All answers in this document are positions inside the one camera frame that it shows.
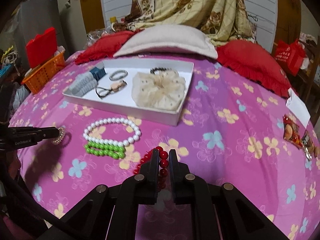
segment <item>red box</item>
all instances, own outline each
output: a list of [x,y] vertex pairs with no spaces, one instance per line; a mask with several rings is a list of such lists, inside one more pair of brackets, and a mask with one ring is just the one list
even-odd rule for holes
[[27,43],[26,51],[30,68],[34,68],[49,60],[57,51],[55,29],[50,27],[43,34],[37,34],[34,39]]

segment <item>metal screw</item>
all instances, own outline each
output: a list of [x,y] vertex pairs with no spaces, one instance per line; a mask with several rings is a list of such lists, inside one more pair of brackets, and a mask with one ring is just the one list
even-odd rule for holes
[[194,180],[195,178],[196,178],[196,176],[193,175],[193,174],[191,174],[191,173],[189,173],[189,174],[186,175],[186,179],[187,179],[187,180]]
[[137,174],[136,176],[134,176],[134,179],[140,181],[144,179],[144,176],[142,174]]
[[104,192],[106,189],[107,189],[107,187],[106,187],[105,185],[99,185],[99,186],[96,187],[96,190],[97,190],[99,193]]
[[231,183],[226,183],[223,185],[226,190],[233,190],[233,185]]

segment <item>pink bedsheet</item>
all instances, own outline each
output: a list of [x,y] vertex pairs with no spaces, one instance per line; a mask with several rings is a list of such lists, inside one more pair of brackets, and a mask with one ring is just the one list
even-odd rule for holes
[[[21,173],[44,208],[62,217],[96,185],[117,185],[131,176],[145,152],[160,145],[176,149],[179,161],[208,183],[234,184],[290,239],[308,239],[320,217],[320,160],[308,162],[301,150],[283,140],[282,117],[291,114],[284,99],[202,57],[157,56],[194,62],[179,125],[132,118],[142,137],[127,148],[126,158],[97,157],[83,148],[84,128],[119,115],[65,101],[62,91],[96,63],[77,66],[76,55],[11,120],[12,126],[63,125],[68,133],[59,147],[43,141],[19,151]],[[318,145],[311,124],[308,130]],[[117,124],[99,127],[94,136],[123,140],[128,133],[130,127]],[[136,239],[191,239],[189,207],[173,205],[169,179],[155,206],[140,206]]]

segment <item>white pearl bracelet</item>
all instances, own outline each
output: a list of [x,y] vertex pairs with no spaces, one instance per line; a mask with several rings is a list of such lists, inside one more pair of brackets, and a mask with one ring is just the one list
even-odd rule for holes
[[[123,123],[125,125],[129,125],[135,132],[135,135],[132,137],[129,137],[127,140],[124,140],[122,142],[118,142],[116,140],[111,140],[111,139],[99,139],[95,138],[92,136],[89,136],[89,133],[96,127],[108,123]],[[129,146],[129,144],[133,144],[135,141],[139,141],[140,136],[141,136],[141,131],[138,126],[129,119],[125,119],[123,117],[121,118],[108,118],[108,119],[100,119],[99,121],[93,122],[91,125],[89,125],[86,129],[84,129],[84,133],[82,134],[84,139],[87,141],[95,142],[95,143],[100,143],[100,144],[109,144],[109,145],[114,145],[118,147],[123,147],[123,146]]]

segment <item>white pillow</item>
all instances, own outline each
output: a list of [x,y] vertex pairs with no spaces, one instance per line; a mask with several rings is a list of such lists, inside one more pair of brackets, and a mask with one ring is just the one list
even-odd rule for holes
[[197,53],[217,59],[210,39],[200,30],[185,25],[156,25],[135,34],[113,57],[143,52]]

